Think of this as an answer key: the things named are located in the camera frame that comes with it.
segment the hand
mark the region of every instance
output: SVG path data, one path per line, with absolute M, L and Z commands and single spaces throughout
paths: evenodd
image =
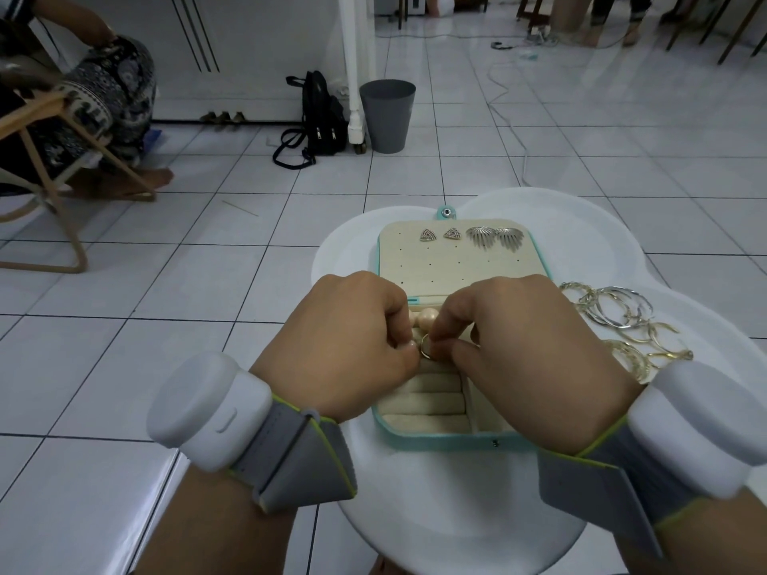
M 457 339 L 471 323 L 479 347 Z M 458 290 L 429 338 L 431 355 L 452 359 L 518 432 L 562 454 L 589 446 L 642 389 L 540 275 Z
M 343 422 L 415 375 L 419 358 L 405 292 L 357 272 L 318 280 L 250 372 L 292 405 Z

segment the gray wrist strap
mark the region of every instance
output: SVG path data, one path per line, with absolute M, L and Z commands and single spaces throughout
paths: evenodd
M 345 501 L 357 493 L 351 456 L 338 424 L 277 400 L 230 469 L 253 486 L 253 500 L 267 513 Z
M 653 526 L 678 515 L 699 495 L 637 442 L 625 423 L 583 458 L 538 452 L 543 502 L 663 557 Z

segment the person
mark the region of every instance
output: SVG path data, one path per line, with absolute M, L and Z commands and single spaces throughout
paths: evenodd
M 0 116 L 25 105 L 14 92 L 14 88 L 25 83 L 63 93 L 73 118 L 96 137 L 109 134 L 110 151 L 130 167 L 137 167 L 152 119 L 157 86 L 154 62 L 147 48 L 137 40 L 117 36 L 97 14 L 68 0 L 0 0 L 0 14 L 5 20 L 20 24 L 33 17 L 50 20 L 91 47 L 86 57 L 63 77 L 43 70 L 30 83 L 30 77 L 17 69 L 4 69 L 0 74 Z M 28 130 L 52 178 L 90 150 L 90 145 L 58 118 L 33 123 Z M 0 141 L 0 167 L 40 184 L 17 133 Z M 136 171 L 154 188 L 173 179 L 169 169 Z M 78 197 L 114 198 L 144 191 L 106 159 L 101 160 L 99 169 L 79 170 L 68 184 Z M 28 193 L 25 188 L 0 184 L 0 196 L 25 193 Z
M 479 346 L 458 339 L 472 324 Z M 514 428 L 553 452 L 582 451 L 643 389 L 542 276 L 493 278 L 458 290 L 429 335 L 434 357 L 455 362 Z M 251 373 L 274 395 L 343 422 L 418 365 L 407 295 L 359 272 L 321 278 Z M 250 488 L 225 472 L 190 467 L 134 574 L 278 575 L 293 518 L 294 512 L 264 515 Z M 763 575 L 767 568 L 767 508 L 748 489 L 731 500 L 704 500 L 658 534 L 668 563 L 618 541 L 632 575 Z M 385 560 L 375 569 L 402 573 Z
M 642 24 L 652 2 L 653 0 L 631 0 L 631 17 L 629 18 L 628 30 L 626 30 L 623 38 L 625 47 L 634 46 L 639 41 L 639 26 Z M 615 0 L 594 0 L 594 4 L 591 6 L 591 28 L 584 38 L 584 46 L 597 47 L 604 23 L 607 21 L 614 3 Z

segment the backpack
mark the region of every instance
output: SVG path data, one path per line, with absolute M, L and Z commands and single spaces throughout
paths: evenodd
M 288 76 L 290 86 L 304 90 L 302 97 L 302 127 L 286 129 L 280 137 L 280 146 L 272 155 L 272 161 L 286 169 L 303 169 L 317 162 L 315 155 L 334 155 L 346 148 L 348 122 L 344 119 L 344 107 L 328 92 L 328 84 L 319 70 L 306 73 L 306 78 Z M 285 147 L 295 149 L 308 137 L 308 144 L 301 151 L 304 162 L 290 165 L 277 161 Z

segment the pearl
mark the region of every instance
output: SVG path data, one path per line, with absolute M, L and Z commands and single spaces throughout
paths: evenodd
M 434 325 L 434 321 L 439 315 L 437 309 L 427 308 L 418 313 L 418 328 L 425 330 L 427 333 Z

